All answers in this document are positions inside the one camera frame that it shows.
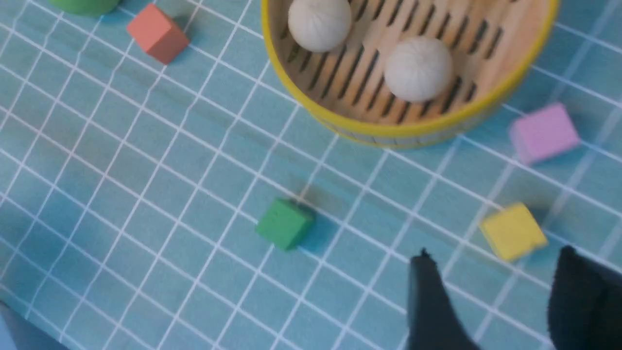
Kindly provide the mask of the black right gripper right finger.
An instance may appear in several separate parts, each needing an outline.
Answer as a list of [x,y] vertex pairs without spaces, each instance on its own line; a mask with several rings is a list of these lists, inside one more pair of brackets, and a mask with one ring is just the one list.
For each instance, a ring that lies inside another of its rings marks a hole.
[[548,332],[556,350],[620,350],[621,273],[564,246],[549,298]]

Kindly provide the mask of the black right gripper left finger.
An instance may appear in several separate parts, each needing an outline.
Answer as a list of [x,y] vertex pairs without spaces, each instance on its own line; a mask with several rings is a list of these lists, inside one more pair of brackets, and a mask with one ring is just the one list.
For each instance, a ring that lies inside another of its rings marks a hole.
[[478,350],[455,312],[437,263],[422,249],[409,262],[408,350]]

